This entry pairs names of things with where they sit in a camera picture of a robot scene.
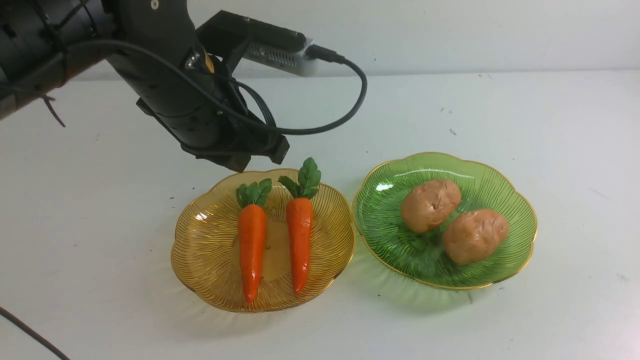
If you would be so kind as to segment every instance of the carrot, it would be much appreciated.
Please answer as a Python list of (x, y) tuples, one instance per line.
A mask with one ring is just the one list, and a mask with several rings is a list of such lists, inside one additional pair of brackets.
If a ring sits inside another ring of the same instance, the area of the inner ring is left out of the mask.
[(293, 291), (300, 294), (309, 274), (309, 248), (314, 221), (311, 198), (318, 193), (321, 173), (313, 158), (305, 160), (298, 172), (298, 184), (286, 176), (280, 176), (283, 184), (293, 196), (287, 204), (287, 228), (291, 242), (291, 275)]
[(258, 294), (262, 275), (262, 250), (267, 234), (267, 214), (263, 210), (267, 195), (271, 191), (271, 179), (249, 186), (242, 184), (236, 190), (240, 205), (238, 216), (238, 241), (240, 242), (240, 272), (242, 289), (247, 304)]

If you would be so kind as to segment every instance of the gold plate rim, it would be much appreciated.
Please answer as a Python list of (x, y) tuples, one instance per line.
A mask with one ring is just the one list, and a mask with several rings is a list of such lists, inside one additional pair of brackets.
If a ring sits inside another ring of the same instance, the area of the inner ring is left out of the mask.
[[(178, 273), (175, 270), (174, 267), (174, 260), (173, 260), (173, 253), (175, 251), (175, 245), (177, 243), (177, 237), (178, 237), (178, 224), (180, 223), (180, 219), (182, 219), (183, 216), (185, 216), (185, 213), (187, 211), (187, 209), (193, 205), (196, 201), (200, 200), (202, 197), (204, 197), (205, 195), (207, 195), (208, 193), (212, 192), (216, 187), (218, 187), (220, 184), (224, 183), (226, 180), (230, 179), (231, 177), (234, 176), (241, 176), (243, 174), (268, 174), (271, 172), (279, 172), (279, 171), (295, 171), (295, 172), (299, 172), (298, 169), (296, 168), (274, 168), (271, 170), (251, 170), (251, 171), (245, 171), (245, 172), (241, 172), (241, 173), (236, 173), (236, 174), (231, 174), (229, 176), (224, 177), (222, 180), (218, 181), (214, 186), (211, 187), (211, 189), (209, 189), (207, 192), (201, 194), (200, 196), (198, 196), (197, 198), (193, 199), (187, 206), (184, 207), (184, 209), (182, 210), (182, 212), (180, 212), (180, 216), (178, 216), (178, 221), (176, 222), (176, 226), (175, 226), (175, 231), (173, 234), (173, 245), (171, 247), (171, 268), (173, 271), (173, 274), (176, 276), (176, 278), (178, 278), (178, 280), (180, 281), (180, 283), (187, 288), (189, 291), (193, 292), (197, 297), (199, 297), (203, 302), (205, 302), (206, 304), (215, 307), (216, 309), (220, 309), (220, 310), (224, 310), (224, 311), (228, 311), (230, 313), (237, 313), (237, 314), (259, 314), (259, 313), (273, 313), (273, 312), (277, 312), (277, 311), (284, 311), (284, 310), (288, 310), (288, 309), (292, 309), (294, 307), (298, 307), (304, 304), (309, 303), (310, 301), (313, 301), (314, 299), (318, 298), (318, 296), (322, 295), (328, 288), (329, 286), (331, 286), (333, 284), (333, 282), (336, 280), (336, 278), (338, 278), (338, 276), (340, 276), (340, 274), (342, 274), (344, 272), (344, 269), (347, 268), (347, 266), (349, 266), (349, 264), (351, 263), (351, 260), (353, 260), (353, 256), (355, 254), (355, 249), (357, 246), (357, 239), (356, 239), (356, 231), (354, 230), (354, 226), (353, 226), (353, 221), (351, 222), (351, 237), (353, 239), (353, 246), (351, 247), (351, 254), (349, 255), (349, 259), (345, 262), (344, 266), (342, 267), (342, 269), (335, 274), (335, 276), (333, 277), (333, 279), (331, 279), (326, 286), (318, 292), (318, 294), (316, 294), (314, 297), (312, 297), (311, 299), (308, 299), (306, 301), (300, 302), (298, 304), (293, 304), (287, 307), (283, 307), (280, 309), (265, 309), (265, 310), (238, 310), (238, 309), (231, 309), (231, 308), (227, 308), (227, 307), (223, 307), (223, 306), (219, 306), (216, 304), (212, 304), (209, 301), (206, 301), (206, 299), (203, 299), (200, 294), (198, 294), (196, 291), (194, 291), (194, 289), (192, 289), (190, 286), (188, 286), (187, 284), (184, 283), (184, 281), (182, 281), (182, 279), (179, 277)], [(347, 198), (344, 196), (344, 194), (342, 194), (342, 192), (338, 191), (338, 189), (332, 187), (331, 185), (327, 185), (325, 183), (320, 183), (321, 186), (325, 186), (333, 191), (335, 191), (338, 195), (340, 195), (340, 199), (342, 199), (342, 201), (344, 201), (344, 205), (345, 207), (347, 207), (347, 210), (349, 211), (349, 217), (351, 219), (353, 218), (353, 212), (351, 207), (349, 206), (349, 201), (347, 200)]]
[[(391, 266), (390, 264), (388, 264), (386, 261), (382, 260), (382, 258), (380, 258), (375, 251), (373, 251), (373, 249), (369, 246), (369, 242), (367, 241), (367, 238), (364, 236), (364, 234), (362, 233), (362, 230), (360, 229), (360, 226), (358, 224), (358, 222), (356, 221), (356, 200), (358, 199), (358, 196), (360, 196), (360, 193), (362, 193), (362, 191), (365, 188), (365, 185), (367, 184), (367, 181), (369, 180), (369, 178), (377, 171), (377, 169), (389, 164), (389, 163), (395, 163), (397, 161), (403, 161), (403, 160), (407, 160), (409, 158), (412, 158), (414, 156), (418, 156), (418, 155), (444, 155), (444, 156), (448, 156), (450, 158), (452, 158), (453, 160), (456, 161), (461, 161), (464, 163), (473, 163), (473, 164), (478, 164), (478, 165), (482, 165), (484, 167), (490, 168), (493, 171), (496, 171), (496, 173), (500, 174), (500, 176), (502, 176), (507, 183), (510, 185), (510, 187), (513, 189), (513, 191), (520, 196), (521, 198), (523, 198), (523, 200), (527, 203), (527, 205), (529, 206), (529, 208), (531, 209), (531, 212), (533, 213), (533, 220), (534, 220), (534, 225), (536, 228), (536, 231), (533, 234), (533, 238), (531, 239), (531, 250), (529, 251), (529, 255), (527, 256), (527, 260), (524, 262), (524, 264), (522, 264), (522, 266), (520, 268), (518, 268), (518, 270), (516, 270), (513, 274), (507, 276), (507, 277), (503, 277), (502, 279), (496, 280), (496, 281), (492, 281), (492, 282), (488, 282), (486, 284), (480, 284), (480, 285), (476, 285), (476, 286), (459, 286), (459, 287), (455, 287), (455, 286), (444, 286), (444, 285), (439, 285), (439, 284), (435, 284), (432, 282), (428, 282), (428, 281), (424, 281), (422, 279), (418, 279), (414, 276), (411, 276), (409, 274), (406, 274), (404, 272), (401, 272), (400, 270), (394, 268), (393, 266)], [(360, 237), (362, 238), (362, 243), (364, 243), (365, 247), (367, 247), (367, 249), (369, 250), (369, 252), (383, 265), (385, 265), (386, 267), (390, 268), (391, 270), (393, 270), (395, 273), (400, 274), (404, 277), (407, 277), (411, 280), (417, 281), (421, 284), (430, 286), (432, 288), (436, 288), (436, 289), (441, 289), (441, 290), (452, 290), (452, 291), (465, 291), (465, 290), (476, 290), (476, 289), (481, 289), (481, 288), (487, 288), (491, 285), (497, 284), (499, 282), (505, 281), (507, 279), (510, 279), (512, 277), (514, 277), (515, 275), (518, 275), (522, 270), (524, 270), (525, 267), (527, 267), (527, 265), (529, 264), (529, 262), (531, 261), (531, 258), (533, 257), (533, 249), (535, 246), (535, 241), (536, 238), (538, 237), (538, 216), (536, 215), (536, 210), (533, 208), (533, 205), (531, 205), (531, 203), (529, 202), (529, 200), (522, 195), (521, 193), (518, 192), (518, 190), (516, 189), (515, 186), (513, 186), (513, 183), (511, 182), (511, 180), (509, 180), (508, 177), (506, 177), (502, 172), (498, 171), (496, 168), (487, 165), (485, 163), (481, 163), (479, 161), (474, 161), (474, 160), (464, 160), (461, 159), (457, 156), (451, 155), (451, 154), (447, 154), (445, 152), (437, 152), (437, 151), (425, 151), (425, 152), (416, 152), (415, 154), (409, 155), (409, 156), (405, 156), (403, 158), (399, 158), (399, 159), (394, 159), (394, 160), (389, 160), (389, 161), (385, 161), (384, 163), (374, 167), (371, 171), (369, 171), (369, 173), (367, 174), (367, 176), (364, 178), (364, 180), (362, 181), (362, 185), (360, 186), (360, 189), (358, 190), (358, 192), (356, 192), (356, 195), (353, 197), (353, 201), (351, 203), (351, 216), (353, 217), (353, 225), (356, 227), (356, 230), (358, 231), (358, 234), (360, 235)]]

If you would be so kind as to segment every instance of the white wall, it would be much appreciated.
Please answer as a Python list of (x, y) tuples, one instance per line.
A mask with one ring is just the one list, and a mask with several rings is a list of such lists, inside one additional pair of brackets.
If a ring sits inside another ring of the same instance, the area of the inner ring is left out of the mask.
[[(369, 75), (640, 67), (640, 0), (189, 0), (197, 26), (218, 10), (300, 31)], [(244, 62), (240, 78), (283, 75)]]

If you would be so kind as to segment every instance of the amber glass plate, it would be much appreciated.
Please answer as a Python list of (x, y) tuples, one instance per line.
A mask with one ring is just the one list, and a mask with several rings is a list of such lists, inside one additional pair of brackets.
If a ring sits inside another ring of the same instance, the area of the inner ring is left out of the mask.
[[(438, 229), (415, 234), (403, 224), (407, 193), (433, 179), (449, 179), (462, 202)], [(447, 226), (461, 213), (490, 208), (509, 221), (509, 235), (493, 255), (476, 264), (454, 264), (442, 246)], [(488, 165), (438, 152), (423, 152), (374, 168), (353, 201), (355, 224), (371, 253), (394, 271), (435, 288), (471, 290), (521, 271), (533, 255), (538, 221), (524, 196)]]
[[(347, 266), (355, 249), (355, 234), (347, 200), (336, 189), (320, 184), (313, 198), (309, 275), (296, 296), (291, 283), (289, 235), (285, 207), (291, 194), (278, 183), (280, 176), (298, 178), (298, 171), (278, 169), (245, 172), (220, 181), (182, 212), (171, 253), (173, 271), (202, 300), (227, 311), (259, 313), (298, 306), (320, 295)], [(273, 188), (265, 210), (267, 236), (262, 280), (256, 300), (244, 302), (239, 267), (236, 188), (271, 178)]]

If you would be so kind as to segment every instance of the green glass plate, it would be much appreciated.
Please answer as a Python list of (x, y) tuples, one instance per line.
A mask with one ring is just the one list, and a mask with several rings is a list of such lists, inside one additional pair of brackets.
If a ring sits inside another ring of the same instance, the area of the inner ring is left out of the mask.
[[(440, 226), (415, 234), (403, 224), (400, 204), (407, 193), (433, 179), (450, 179), (462, 202)], [(442, 246), (442, 234), (459, 214), (490, 208), (509, 221), (509, 235), (480, 263), (458, 266)], [(533, 255), (538, 221), (522, 195), (500, 172), (475, 161), (423, 152), (374, 168), (353, 200), (356, 228), (383, 264), (423, 284), (445, 290), (471, 290), (503, 281), (521, 271)]]

